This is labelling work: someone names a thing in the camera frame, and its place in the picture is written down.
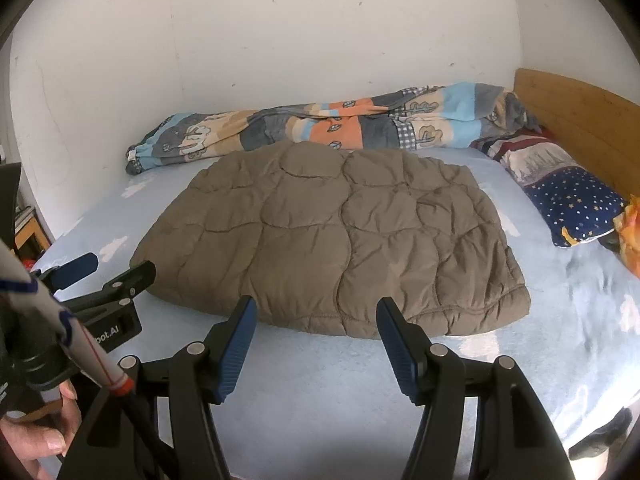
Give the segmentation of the person's left hand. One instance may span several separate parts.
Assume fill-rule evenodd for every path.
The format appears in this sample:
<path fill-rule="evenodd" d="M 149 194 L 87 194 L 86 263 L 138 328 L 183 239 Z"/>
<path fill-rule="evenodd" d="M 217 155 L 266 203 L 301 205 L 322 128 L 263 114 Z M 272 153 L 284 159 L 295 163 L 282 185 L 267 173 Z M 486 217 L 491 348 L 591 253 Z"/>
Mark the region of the person's left hand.
<path fill-rule="evenodd" d="M 1 419 L 2 434 L 33 479 L 52 479 L 40 460 L 43 457 L 65 456 L 81 424 L 77 392 L 72 382 L 67 379 L 58 388 L 62 408 L 54 427 L 18 424 L 6 416 Z"/>

